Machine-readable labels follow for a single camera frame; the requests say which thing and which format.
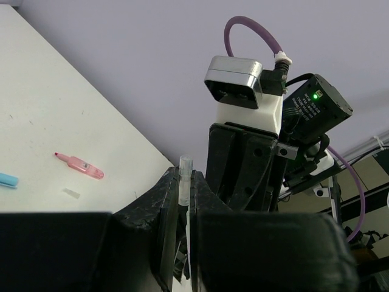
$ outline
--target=clear plastic tube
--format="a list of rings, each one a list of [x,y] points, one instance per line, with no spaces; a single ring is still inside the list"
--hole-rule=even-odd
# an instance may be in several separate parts
[[[190,199],[190,177],[193,170],[193,158],[190,155],[180,157],[179,166],[179,185],[178,185],[178,204],[189,206]]]

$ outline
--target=white table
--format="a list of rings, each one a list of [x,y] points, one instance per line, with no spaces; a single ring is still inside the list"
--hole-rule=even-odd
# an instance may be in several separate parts
[[[0,139],[0,172],[20,179],[17,189],[0,187],[0,212],[116,212],[171,166],[9,5],[0,5]],[[105,177],[72,170],[54,152]]]

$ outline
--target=pink marker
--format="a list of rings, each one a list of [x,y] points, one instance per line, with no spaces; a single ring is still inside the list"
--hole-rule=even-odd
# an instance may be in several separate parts
[[[89,163],[86,163],[85,161],[82,161],[77,157],[68,157],[64,154],[59,154],[57,152],[55,152],[54,155],[60,160],[66,162],[67,165],[72,169],[78,170],[79,172],[83,172],[93,178],[102,179],[104,177],[104,173],[100,169],[94,167],[93,165],[90,165]]]

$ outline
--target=zip tie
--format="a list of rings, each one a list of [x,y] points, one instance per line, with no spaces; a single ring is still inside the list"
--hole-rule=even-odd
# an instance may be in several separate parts
[[[385,144],[379,139],[378,136],[373,136],[373,138],[375,138],[375,140],[377,140],[378,146],[381,149],[381,151],[384,151],[385,150],[385,148],[384,148]]]

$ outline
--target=metal bracket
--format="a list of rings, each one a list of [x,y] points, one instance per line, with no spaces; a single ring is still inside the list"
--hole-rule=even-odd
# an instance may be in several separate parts
[[[276,155],[288,158],[290,160],[296,159],[298,147],[278,143],[275,147]]]

